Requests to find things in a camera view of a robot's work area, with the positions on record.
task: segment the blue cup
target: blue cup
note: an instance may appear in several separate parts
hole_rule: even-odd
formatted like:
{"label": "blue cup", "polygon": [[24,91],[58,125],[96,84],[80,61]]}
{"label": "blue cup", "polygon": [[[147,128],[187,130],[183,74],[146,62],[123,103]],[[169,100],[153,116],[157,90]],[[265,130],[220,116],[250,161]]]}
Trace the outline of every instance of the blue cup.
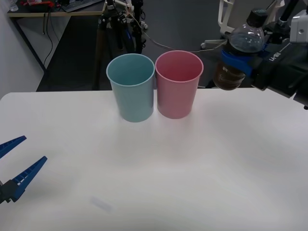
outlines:
{"label": "blue cup", "polygon": [[142,54],[124,54],[107,66],[121,116],[129,122],[141,122],[153,113],[155,66]]}

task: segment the cup rim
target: cup rim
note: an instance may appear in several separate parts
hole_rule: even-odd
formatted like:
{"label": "cup rim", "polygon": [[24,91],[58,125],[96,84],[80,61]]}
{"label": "cup rim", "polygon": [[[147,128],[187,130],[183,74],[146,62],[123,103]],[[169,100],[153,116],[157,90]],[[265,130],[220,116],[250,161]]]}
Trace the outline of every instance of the cup rim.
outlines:
{"label": "cup rim", "polygon": [[[114,60],[116,60],[116,59],[118,59],[118,58],[120,58],[120,57],[122,57],[122,56],[126,56],[126,55],[138,55],[138,56],[143,56],[143,57],[147,58],[148,60],[150,60],[150,62],[153,64],[153,72],[152,72],[152,74],[150,75],[150,77],[149,77],[148,79],[146,79],[145,81],[143,81],[142,83],[138,83],[138,84],[135,84],[135,85],[123,85],[123,84],[119,84],[119,83],[117,83],[117,82],[114,82],[112,79],[110,79],[110,77],[109,77],[109,75],[108,75],[108,69],[109,69],[110,64],[111,64]],[[108,64],[108,66],[107,66],[107,68],[106,68],[106,74],[107,74],[108,79],[109,79],[111,82],[117,84],[118,86],[122,86],[122,87],[126,87],[126,88],[136,87],[136,86],[139,86],[139,85],[141,85],[141,84],[143,84],[143,83],[149,81],[149,80],[154,76],[154,73],[155,73],[155,65],[154,65],[154,62],[153,62],[149,57],[147,57],[147,56],[145,56],[145,55],[143,55],[143,54],[135,54],[135,53],[122,54],[122,55],[120,55],[120,56],[114,58],[113,60],[111,60],[111,62]]]}
{"label": "cup rim", "polygon": [[[167,54],[167,53],[172,53],[172,52],[189,53],[189,54],[192,54],[193,56],[195,56],[195,57],[198,59],[198,61],[201,63],[201,66],[202,66],[202,69],[201,69],[200,74],[198,74],[195,78],[193,78],[193,79],[191,79],[191,80],[187,80],[187,81],[175,81],[175,80],[171,80],[171,79],[168,79],[168,78],[164,77],[164,76],[157,70],[157,61],[158,61],[158,60],[160,59],[160,57],[162,57],[163,55],[165,55],[165,54]],[[203,65],[202,60],[201,60],[197,55],[195,55],[194,53],[189,52],[189,51],[174,50],[174,51],[167,51],[167,52],[161,54],[161,55],[157,58],[157,60],[156,60],[156,62],[155,62],[155,70],[156,70],[156,72],[157,72],[162,78],[164,78],[165,80],[168,80],[168,81],[170,81],[170,82],[173,82],[173,83],[189,83],[189,82],[192,82],[192,81],[196,80],[196,78],[199,78],[199,77],[201,76],[201,74],[203,73],[203,70],[204,70],[204,65]]]}

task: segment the desk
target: desk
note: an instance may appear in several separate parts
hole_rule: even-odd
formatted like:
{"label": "desk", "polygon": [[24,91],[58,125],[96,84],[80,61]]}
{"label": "desk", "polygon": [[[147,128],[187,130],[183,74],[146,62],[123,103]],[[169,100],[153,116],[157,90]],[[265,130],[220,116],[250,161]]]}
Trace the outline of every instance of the desk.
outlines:
{"label": "desk", "polygon": [[181,120],[129,123],[111,91],[11,93],[0,143],[6,182],[48,157],[3,231],[303,231],[308,116],[266,90],[198,90]]}
{"label": "desk", "polygon": [[[25,18],[25,17],[43,17],[44,13],[31,13],[27,10],[26,7],[24,7],[20,4],[17,4],[17,5],[18,5],[18,10],[15,11],[15,12],[8,11],[7,15],[9,16],[9,18],[13,22],[13,24],[16,27],[18,33],[21,35],[21,37],[25,41],[27,47],[29,47],[31,53],[33,54],[36,61],[38,62],[38,64],[42,68],[42,70],[44,71],[44,74],[46,74],[47,73],[46,67],[44,66],[43,62],[40,60],[38,54],[35,52],[35,50],[32,47],[30,41],[28,40],[28,38],[26,37],[26,35],[24,34],[23,30],[21,29],[21,27],[19,26],[19,24],[17,22],[18,19]],[[63,10],[51,12],[51,16],[65,17],[65,16],[101,15],[103,13],[103,6],[104,6],[104,1],[98,2],[94,5],[91,5],[91,6],[88,6],[88,7],[85,7],[85,8],[82,8],[82,9],[75,11],[75,12],[66,13]]]}

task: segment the gray floor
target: gray floor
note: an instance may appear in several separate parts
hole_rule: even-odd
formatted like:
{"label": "gray floor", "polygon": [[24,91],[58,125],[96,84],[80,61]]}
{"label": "gray floor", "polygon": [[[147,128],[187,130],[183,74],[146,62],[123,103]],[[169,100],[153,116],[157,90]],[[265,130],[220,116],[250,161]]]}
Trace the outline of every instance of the gray floor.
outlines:
{"label": "gray floor", "polygon": [[[149,26],[148,35],[155,41],[179,50],[195,51],[205,39],[219,39],[219,0],[144,0],[143,10]],[[295,13],[304,9],[299,2]],[[96,43],[97,16],[71,17],[63,37],[48,66],[49,78],[44,77],[38,91],[91,90]],[[112,44],[114,55],[120,55]],[[166,50],[147,40],[142,54],[154,62]],[[198,53],[204,63],[199,85],[212,79],[220,49]],[[110,59],[107,54],[102,66],[101,90],[110,90],[104,70]],[[242,87],[249,87],[244,80]]]}

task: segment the table leg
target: table leg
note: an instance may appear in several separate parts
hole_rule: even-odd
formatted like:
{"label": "table leg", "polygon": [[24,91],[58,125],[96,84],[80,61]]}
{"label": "table leg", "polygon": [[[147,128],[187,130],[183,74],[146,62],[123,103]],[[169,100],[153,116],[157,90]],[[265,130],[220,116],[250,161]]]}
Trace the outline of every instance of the table leg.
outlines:
{"label": "table leg", "polygon": [[44,71],[44,74],[47,73],[47,70],[44,66],[44,64],[42,63],[42,61],[40,60],[38,54],[35,52],[34,48],[32,47],[30,41],[28,40],[28,38],[26,37],[26,35],[24,34],[23,30],[20,28],[17,19],[15,17],[11,17],[10,18],[11,21],[13,22],[14,26],[16,27],[18,33],[21,35],[21,37],[23,38],[23,40],[25,41],[26,45],[29,47],[31,53],[33,54],[34,58],[36,59],[36,61],[38,62],[38,64],[40,65],[40,67],[42,68],[42,70]]}

